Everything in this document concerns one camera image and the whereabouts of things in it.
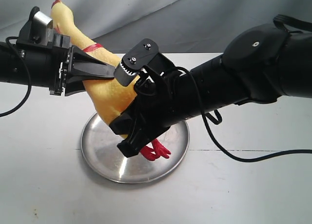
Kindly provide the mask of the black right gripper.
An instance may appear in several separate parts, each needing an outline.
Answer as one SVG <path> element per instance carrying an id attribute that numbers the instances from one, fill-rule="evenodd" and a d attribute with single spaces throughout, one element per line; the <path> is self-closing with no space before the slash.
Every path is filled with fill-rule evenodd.
<path id="1" fill-rule="evenodd" d="M 172 70 L 164 77 L 157 76 L 155 93 L 141 91 L 131 104 L 110 124 L 116 135 L 128 135 L 117 145 L 125 157 L 139 154 L 141 149 L 168 129 L 193 117 L 193 78 L 190 73 Z"/>

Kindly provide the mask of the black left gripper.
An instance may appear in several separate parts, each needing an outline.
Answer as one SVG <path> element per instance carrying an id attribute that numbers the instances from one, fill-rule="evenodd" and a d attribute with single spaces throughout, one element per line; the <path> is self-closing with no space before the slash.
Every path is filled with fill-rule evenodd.
<path id="1" fill-rule="evenodd" d="M 62 94 L 62 66 L 68 62 L 69 57 L 69 77 L 65 80 L 66 97 L 85 92 L 83 81 L 114 79 L 114 66 L 88 55 L 77 46 L 71 47 L 70 40 L 69 36 L 56 32 L 53 35 L 50 95 Z"/>

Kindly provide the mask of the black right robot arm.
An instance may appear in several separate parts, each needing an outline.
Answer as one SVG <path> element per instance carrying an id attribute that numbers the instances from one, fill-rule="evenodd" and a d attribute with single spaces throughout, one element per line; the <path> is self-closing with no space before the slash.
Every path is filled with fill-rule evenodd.
<path id="1" fill-rule="evenodd" d="M 117 145 L 125 157 L 136 156 L 170 126 L 198 115 L 207 119 L 209 112 L 231 104 L 311 97 L 312 35 L 257 26 L 189 72 L 162 55 L 154 41 L 143 39 L 123 56 L 115 76 L 128 85 L 135 74 L 134 101 L 109 125 L 126 135 Z"/>

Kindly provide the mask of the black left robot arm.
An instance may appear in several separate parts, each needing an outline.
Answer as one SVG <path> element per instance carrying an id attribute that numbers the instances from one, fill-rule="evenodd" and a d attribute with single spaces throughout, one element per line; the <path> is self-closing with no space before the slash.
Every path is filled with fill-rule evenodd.
<path id="1" fill-rule="evenodd" d="M 70 96 L 85 91 L 83 81 L 114 78 L 114 66 L 71 45 L 69 36 L 55 33 L 46 45 L 19 37 L 13 48 L 5 42 L 0 44 L 1 82 L 30 83 L 48 88 L 51 95 Z"/>

